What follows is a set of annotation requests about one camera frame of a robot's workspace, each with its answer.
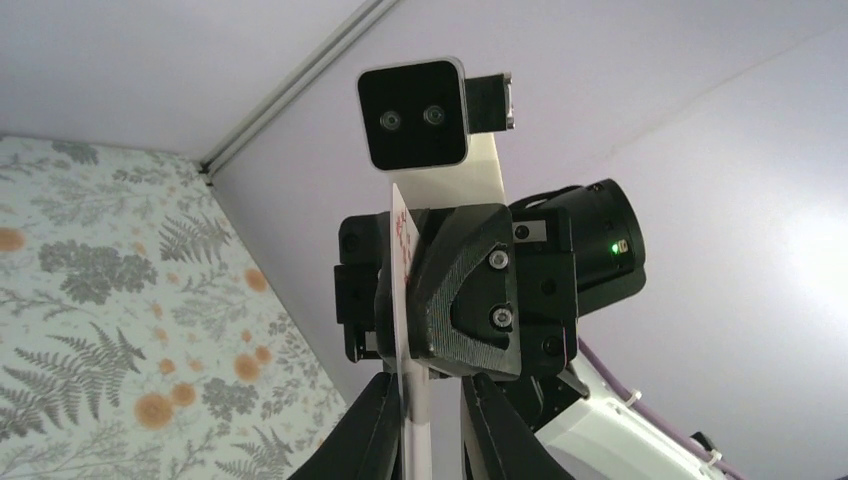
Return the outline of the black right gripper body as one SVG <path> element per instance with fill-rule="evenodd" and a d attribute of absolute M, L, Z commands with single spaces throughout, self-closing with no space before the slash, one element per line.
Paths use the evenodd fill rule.
<path fill-rule="evenodd" d="M 522 370 L 520 376 L 560 373 L 575 356 L 578 317 L 575 258 L 564 213 L 511 212 Z M 338 322 L 351 361 L 381 359 L 374 300 L 380 239 L 377 215 L 352 216 L 338 231 L 334 269 Z"/>

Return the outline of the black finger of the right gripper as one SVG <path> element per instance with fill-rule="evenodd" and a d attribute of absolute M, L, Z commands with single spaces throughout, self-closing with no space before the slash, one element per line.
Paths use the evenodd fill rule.
<path fill-rule="evenodd" d="M 392 260 L 391 260 L 391 214 L 377 215 L 379 233 L 380 268 L 374 300 L 375 332 L 377 350 L 385 371 L 396 371 L 395 338 L 393 326 Z"/>
<path fill-rule="evenodd" d="M 406 289 L 414 359 L 449 376 L 522 370 L 512 216 L 496 203 L 412 213 L 421 237 Z"/>

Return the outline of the white card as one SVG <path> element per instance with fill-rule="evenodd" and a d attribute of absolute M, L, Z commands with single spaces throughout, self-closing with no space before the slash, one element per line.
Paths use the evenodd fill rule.
<path fill-rule="evenodd" d="M 419 232 L 398 185 L 391 189 L 389 216 L 392 315 L 401 401 L 401 467 L 407 480 L 433 477 L 428 368 L 412 356 L 407 284 Z"/>

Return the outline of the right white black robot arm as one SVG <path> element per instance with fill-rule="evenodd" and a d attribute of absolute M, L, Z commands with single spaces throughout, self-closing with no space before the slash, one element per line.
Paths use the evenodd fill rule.
<path fill-rule="evenodd" d="M 486 226 L 525 229 L 546 222 L 546 235 L 562 236 L 570 222 L 576 307 L 574 323 L 554 334 L 553 307 L 564 296 L 564 252 L 547 242 L 507 240 L 493 248 L 509 258 L 501 275 L 512 281 L 512 328 L 497 350 L 516 340 L 533 345 L 521 379 L 502 384 L 513 416 L 532 415 L 538 446 L 561 451 L 609 479 L 721 479 L 713 454 L 677 432 L 646 403 L 657 394 L 676 415 L 688 395 L 679 384 L 695 354 L 682 341 L 685 272 L 697 261 L 683 248 L 695 223 L 679 205 L 661 206 L 633 180 L 600 180 L 538 193 L 510 206 L 477 202 L 471 208 L 416 208 L 418 257 L 454 257 L 469 249 Z"/>

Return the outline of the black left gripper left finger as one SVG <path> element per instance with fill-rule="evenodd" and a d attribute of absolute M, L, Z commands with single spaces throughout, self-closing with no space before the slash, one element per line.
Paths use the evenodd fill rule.
<path fill-rule="evenodd" d="M 377 373 L 291 480 L 390 480 L 401 477 L 397 376 Z"/>

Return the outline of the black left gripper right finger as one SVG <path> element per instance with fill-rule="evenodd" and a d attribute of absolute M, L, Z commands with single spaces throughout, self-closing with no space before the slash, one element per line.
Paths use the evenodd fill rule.
<path fill-rule="evenodd" d="M 485 374 L 461 379 L 466 479 L 573 480 Z"/>

